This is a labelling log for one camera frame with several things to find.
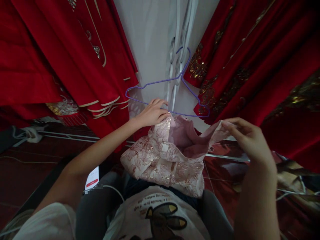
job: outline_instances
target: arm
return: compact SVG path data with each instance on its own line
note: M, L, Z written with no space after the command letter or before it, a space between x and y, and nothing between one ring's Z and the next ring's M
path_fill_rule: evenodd
M163 104L167 104L167 102L161 99L153 99L138 116L75 157L63 169L34 214L54 202L67 204L76 210L89 173L141 127L155 125L167 118L169 116L168 111L160 109Z
M241 118L226 126L251 163L234 222L235 239L280 239L276 209L277 168L261 129Z

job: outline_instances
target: pink brocade garment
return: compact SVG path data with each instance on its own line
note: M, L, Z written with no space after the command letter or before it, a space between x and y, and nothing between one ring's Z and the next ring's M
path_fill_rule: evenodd
M219 121L200 136L193 122L181 115L153 126L121 156L125 170L143 179L196 198L202 197L203 159L209 148L230 134Z

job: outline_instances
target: sleeve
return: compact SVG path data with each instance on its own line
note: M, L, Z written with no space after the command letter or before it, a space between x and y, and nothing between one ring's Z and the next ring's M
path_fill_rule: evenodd
M52 203L29 218L13 240L75 239L76 213L61 203Z

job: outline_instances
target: hand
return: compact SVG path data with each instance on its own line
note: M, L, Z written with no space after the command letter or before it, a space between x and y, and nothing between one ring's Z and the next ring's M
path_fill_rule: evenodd
M229 118L225 121L235 125L222 123L252 162L275 164L270 148L261 129L242 118Z
M161 109L163 104L168 105L168 102L160 98L152 99L149 105L135 117L135 121L139 127L153 126L169 117L170 113L168 110Z

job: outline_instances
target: cartoon print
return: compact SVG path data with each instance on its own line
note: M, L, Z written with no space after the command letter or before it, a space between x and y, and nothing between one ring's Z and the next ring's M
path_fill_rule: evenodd
M186 228L187 221L183 217L172 216L178 207L174 203L164 203L147 210L146 219L150 219L152 238L146 240L184 240L176 236L172 230Z

